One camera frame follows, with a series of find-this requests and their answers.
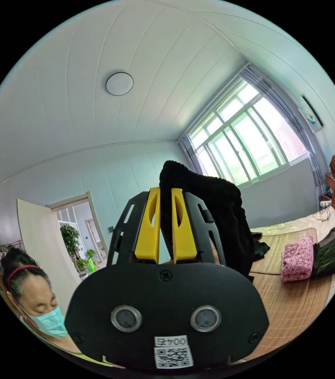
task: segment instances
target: window frame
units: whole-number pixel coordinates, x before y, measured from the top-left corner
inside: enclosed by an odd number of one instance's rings
[[[302,161],[303,159],[306,159],[309,154],[308,152],[306,152],[305,154],[301,155],[300,157],[298,157],[297,159],[295,159],[292,163],[290,163],[287,159],[287,156],[281,146],[281,144],[278,142],[277,140],[277,137],[275,136],[275,134],[272,132],[271,128],[269,127],[269,125],[267,124],[267,122],[264,120],[264,118],[261,116],[261,114],[256,110],[256,108],[254,107],[254,105],[259,102],[261,99],[263,99],[263,95],[258,93],[257,95],[255,95],[251,100],[249,100],[247,103],[244,103],[239,97],[238,97],[238,93],[240,91],[243,90],[243,88],[245,88],[246,86],[248,85],[248,83],[246,81],[244,81],[243,79],[241,78],[237,78],[237,80],[235,81],[235,83],[232,85],[232,90],[230,91],[230,93],[227,94],[227,96],[223,97],[220,101],[216,102],[216,105],[213,107],[213,109],[209,110],[208,112],[206,112],[205,116],[202,118],[201,122],[200,122],[200,126],[199,127],[196,127],[196,128],[191,128],[192,131],[189,132],[189,136],[190,136],[190,139],[194,138],[196,133],[199,133],[201,130],[203,130],[207,135],[208,135],[208,138],[206,140],[204,140],[200,145],[198,145],[197,147],[195,147],[195,151],[199,151],[199,149],[203,148],[205,149],[205,151],[207,152],[208,156],[210,157],[210,160],[212,162],[212,164],[214,165],[214,168],[216,170],[216,172],[218,173],[219,177],[221,178],[226,178],[226,176],[224,175],[223,173],[223,170],[221,169],[221,167],[219,167],[218,163],[217,163],[217,160],[216,158],[213,156],[212,154],[212,151],[211,149],[208,147],[208,144],[211,143],[214,139],[216,139],[217,137],[219,137],[220,134],[223,134],[223,136],[227,139],[228,143],[230,144],[230,147],[231,149],[233,150],[233,152],[236,154],[239,162],[240,162],[240,165],[241,167],[243,168],[248,180],[246,182],[243,182],[241,184],[237,184],[236,182],[234,182],[239,188],[240,187],[244,187],[244,186],[249,186],[250,184],[253,184],[253,183],[257,183],[263,179],[266,179],[267,177],[269,176],[272,176],[280,171],[283,171],[283,170],[286,170],[288,167],[290,166],[293,166],[295,165],[296,163]],[[220,112],[218,111],[218,109],[224,107],[224,104],[229,101],[229,103],[231,101],[233,101],[234,99],[237,99],[239,102],[241,102],[243,105],[242,108],[240,108],[231,118],[229,118],[227,121],[224,121]],[[248,111],[252,111],[254,112],[257,117],[262,121],[262,123],[264,124],[265,128],[267,129],[267,131],[269,132],[269,134],[271,135],[272,139],[274,140],[276,146],[278,147],[280,153],[282,154],[282,157],[284,159],[284,163],[282,164],[280,162],[280,159],[275,151],[275,147],[270,147],[269,146],[269,136],[267,136],[265,134],[265,132],[262,130],[262,128],[260,127],[260,125],[258,124],[258,122],[256,122],[256,120],[254,120],[254,118],[248,113]],[[246,117],[249,118],[250,121],[252,121],[252,123],[256,126],[257,130],[259,131],[260,135],[262,136],[262,138],[264,139],[265,142],[268,143],[268,147],[276,161],[276,163],[278,164],[278,167],[273,169],[273,170],[270,170],[268,171],[267,173],[265,174],[260,174],[259,172],[259,169],[258,169],[258,166],[257,166],[257,163],[253,157],[253,155],[250,153],[248,147],[246,146],[246,144],[244,143],[244,141],[242,140],[242,138],[239,136],[237,130],[235,130],[235,128],[232,126],[232,123],[238,119],[243,113],[246,113]],[[215,117],[217,117],[222,125],[214,132],[212,133],[211,135],[209,135],[209,132],[207,131],[207,127],[209,126],[209,124],[207,123],[207,121],[209,119],[212,118],[212,115],[215,115]],[[254,172],[255,172],[255,175],[256,177],[254,179],[251,179],[250,178],[250,175],[249,175],[249,172],[248,170],[246,169],[245,167],[245,164],[243,162],[243,160],[241,159],[240,157],[240,154],[238,153],[236,147],[231,143],[229,137],[227,136],[226,134],[226,129],[229,128],[231,130],[231,132],[233,133],[233,135],[235,136],[235,138],[238,140],[240,146],[242,147],[244,153],[246,154]],[[233,178],[233,175],[232,173],[230,172],[230,170],[228,169],[228,176],[230,176],[231,178]]]

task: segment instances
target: green trash can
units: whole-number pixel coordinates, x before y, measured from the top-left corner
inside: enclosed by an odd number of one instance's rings
[[[90,258],[87,261],[86,268],[87,268],[88,272],[94,272],[96,270],[96,266],[95,266],[94,262],[92,261],[92,258]]]

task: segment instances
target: blue face mask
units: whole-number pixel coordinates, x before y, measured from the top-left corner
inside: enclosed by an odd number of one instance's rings
[[[38,317],[30,317],[36,323],[37,327],[49,336],[56,338],[64,338],[68,335],[68,331],[66,330],[64,325],[64,316],[62,315],[59,306],[55,308],[52,312],[49,312],[45,315]]]

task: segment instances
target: curtain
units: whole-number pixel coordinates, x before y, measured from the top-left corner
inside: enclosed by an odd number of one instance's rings
[[[241,73],[240,77],[244,79],[248,84],[255,88],[266,100],[268,100],[276,110],[282,115],[286,122],[291,126],[294,132],[297,134],[307,151],[309,152],[310,162],[312,166],[312,173],[315,180],[315,188],[317,198],[326,193],[325,178],[320,170],[318,160],[315,156],[315,151],[312,147],[310,139],[306,134],[303,126],[301,125],[295,113],[290,109],[290,107],[284,102],[281,96],[273,88],[273,86],[263,78],[257,69],[252,66],[245,67]]]
[[[186,158],[189,162],[191,162],[192,166],[194,167],[195,171],[200,175],[206,175],[205,171],[202,167],[202,163],[200,162],[200,159],[198,157],[198,154],[196,153],[194,146],[192,145],[191,139],[188,136],[187,133],[185,133],[179,140],[178,140],[179,146],[181,146]]]

